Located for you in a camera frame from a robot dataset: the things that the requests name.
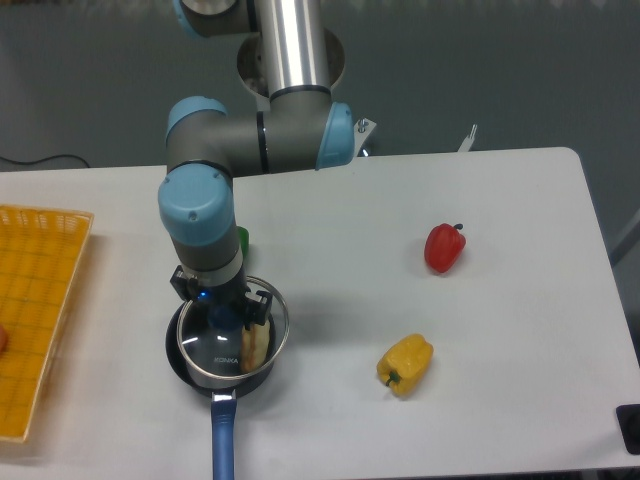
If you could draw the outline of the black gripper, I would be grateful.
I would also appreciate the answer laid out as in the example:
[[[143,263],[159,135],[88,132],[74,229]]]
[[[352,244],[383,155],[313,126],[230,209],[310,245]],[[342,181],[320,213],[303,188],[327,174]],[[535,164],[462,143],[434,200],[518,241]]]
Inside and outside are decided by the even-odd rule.
[[[218,285],[206,284],[204,280],[189,276],[178,265],[170,284],[182,301],[200,304],[210,309],[226,309],[231,313],[244,314],[244,328],[264,327],[271,322],[273,294],[266,290],[248,291],[245,269]]]

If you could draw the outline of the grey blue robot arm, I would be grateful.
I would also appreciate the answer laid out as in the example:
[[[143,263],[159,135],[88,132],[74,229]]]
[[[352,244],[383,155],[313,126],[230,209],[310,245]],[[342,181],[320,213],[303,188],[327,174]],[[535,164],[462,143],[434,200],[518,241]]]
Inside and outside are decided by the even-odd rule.
[[[354,155],[352,114],[331,94],[316,1],[178,1],[179,23],[200,38],[255,32],[269,107],[231,116],[202,96],[179,101],[165,136],[162,223],[180,260],[173,286],[225,326],[263,323],[272,297],[250,298],[236,227],[237,177],[323,169]]]

